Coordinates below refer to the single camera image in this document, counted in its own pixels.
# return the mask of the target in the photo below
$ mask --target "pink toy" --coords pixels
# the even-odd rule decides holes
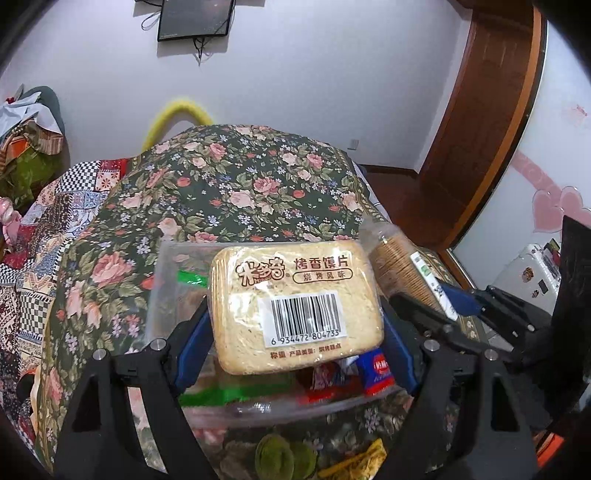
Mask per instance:
[[[17,243],[21,220],[21,214],[12,207],[10,199],[6,197],[0,199],[0,225],[2,225],[2,235],[8,246],[14,246]]]

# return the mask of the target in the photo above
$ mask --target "pink heart sticker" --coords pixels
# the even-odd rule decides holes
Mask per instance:
[[[565,187],[560,196],[560,207],[565,215],[591,227],[591,210],[583,207],[583,198],[575,187]]]
[[[538,190],[532,200],[534,209],[534,232],[558,232],[562,228],[564,212],[555,205],[550,192]]]

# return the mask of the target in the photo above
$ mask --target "barcode label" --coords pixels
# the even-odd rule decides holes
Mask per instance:
[[[268,297],[258,306],[267,348],[347,336],[336,291]]]

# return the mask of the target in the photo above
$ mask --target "plastic bag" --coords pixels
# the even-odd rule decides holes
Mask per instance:
[[[356,241],[245,245],[212,262],[209,311],[234,375],[308,367],[377,347],[384,324]]]
[[[359,239],[376,281],[388,298],[403,292],[457,320],[457,313],[435,275],[399,227],[366,218],[359,227]]]

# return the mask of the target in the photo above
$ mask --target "wall-mounted tv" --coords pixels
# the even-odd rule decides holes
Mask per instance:
[[[230,29],[235,0],[164,0],[158,41],[223,37]]]

